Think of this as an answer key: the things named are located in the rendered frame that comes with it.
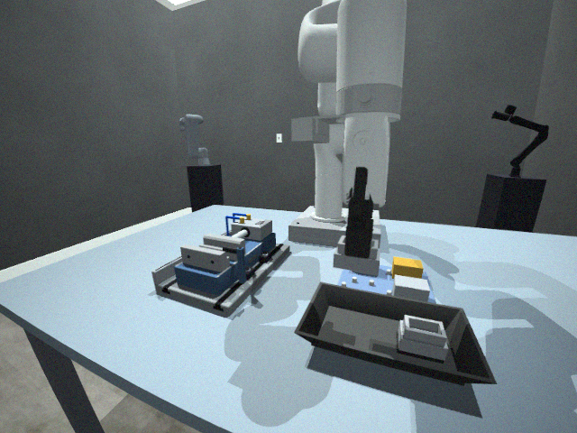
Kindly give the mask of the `yellow block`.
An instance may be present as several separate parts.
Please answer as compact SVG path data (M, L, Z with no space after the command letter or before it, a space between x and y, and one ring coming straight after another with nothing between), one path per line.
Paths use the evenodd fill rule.
M422 279L423 270L424 268L420 260L393 257L391 269L392 279L394 279L395 274Z

